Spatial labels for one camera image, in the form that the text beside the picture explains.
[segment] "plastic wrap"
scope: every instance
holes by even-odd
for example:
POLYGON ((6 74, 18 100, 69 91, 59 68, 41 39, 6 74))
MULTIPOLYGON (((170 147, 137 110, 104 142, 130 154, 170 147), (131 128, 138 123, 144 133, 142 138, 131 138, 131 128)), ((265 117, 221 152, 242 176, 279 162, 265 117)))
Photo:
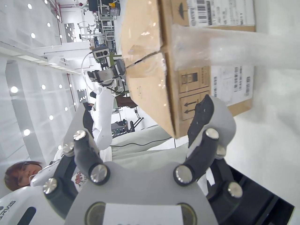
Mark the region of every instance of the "plastic wrap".
POLYGON ((300 68, 300 40, 257 32, 172 25, 174 67, 254 65, 300 68))

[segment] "metal screw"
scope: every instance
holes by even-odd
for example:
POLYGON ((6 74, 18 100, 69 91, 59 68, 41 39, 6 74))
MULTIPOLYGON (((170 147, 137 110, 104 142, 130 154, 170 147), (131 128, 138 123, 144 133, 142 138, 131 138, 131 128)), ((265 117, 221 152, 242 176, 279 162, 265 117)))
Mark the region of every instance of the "metal screw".
POLYGON ((236 182, 231 182, 228 186, 228 192, 232 197, 241 198, 243 196, 243 189, 236 182))
POLYGON ((94 183, 102 182, 107 176, 107 167, 105 165, 99 164, 95 166, 91 172, 91 180, 94 183))
POLYGON ((217 155, 221 157, 225 157, 226 155, 226 149, 222 145, 218 145, 217 147, 217 155))
POLYGON ((188 184, 193 179, 191 170, 185 165, 178 166, 175 170, 175 175, 179 182, 183 184, 188 184))
POLYGON ((74 149, 74 142, 67 142, 63 145, 62 151, 64 153, 70 153, 74 149))
POLYGON ((73 138, 75 141, 79 141, 80 139, 84 138, 85 136, 86 136, 86 131, 79 130, 79 131, 76 131, 73 138))
POLYGON ((214 139, 214 140, 219 139, 219 133, 213 128, 207 129, 205 131, 205 134, 211 139, 214 139))
POLYGON ((57 188, 57 180, 55 178, 50 178, 43 185, 44 194, 50 194, 57 188))

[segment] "cable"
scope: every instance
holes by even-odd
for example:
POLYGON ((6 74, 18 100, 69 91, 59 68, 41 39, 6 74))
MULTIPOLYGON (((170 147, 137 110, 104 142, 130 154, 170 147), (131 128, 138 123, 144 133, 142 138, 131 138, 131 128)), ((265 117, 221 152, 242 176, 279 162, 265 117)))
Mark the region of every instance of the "cable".
POLYGON ((144 145, 141 145, 141 144, 137 144, 137 143, 134 143, 134 142, 132 142, 132 143, 129 143, 129 144, 126 144, 126 145, 123 145, 123 146, 111 146, 111 147, 118 147, 118 148, 121 148, 121 147, 125 147, 125 146, 127 146, 127 145, 130 145, 130 144, 135 144, 135 145, 137 145, 137 146, 146 146, 146 145, 148 145, 148 144, 150 144, 150 143, 154 143, 154 142, 159 142, 159 141, 166 141, 166 140, 169 140, 169 139, 171 139, 172 137, 169 137, 169 138, 167 138, 167 139, 162 139, 162 140, 156 140, 156 141, 152 141, 152 142, 149 142, 149 143, 146 143, 146 144, 144 144, 144 145))

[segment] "white ceiling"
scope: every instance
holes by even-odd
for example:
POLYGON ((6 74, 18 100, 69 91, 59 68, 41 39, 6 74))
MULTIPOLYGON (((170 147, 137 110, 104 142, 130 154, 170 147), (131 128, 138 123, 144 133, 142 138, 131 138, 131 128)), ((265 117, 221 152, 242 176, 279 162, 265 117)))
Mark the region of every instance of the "white ceiling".
MULTIPOLYGON (((49 3, 45 4, 44 0, 2 1, 1 42, 20 49, 61 44, 58 21, 49 3)), ((9 165, 18 161, 31 159, 49 164, 74 116, 73 102, 66 72, 0 56, 0 178, 9 165), (11 93, 12 86, 19 89, 16 94, 11 93), (25 129, 31 131, 29 136, 24 136, 25 129)), ((1 182, 0 197, 6 193, 8 190, 1 182)))

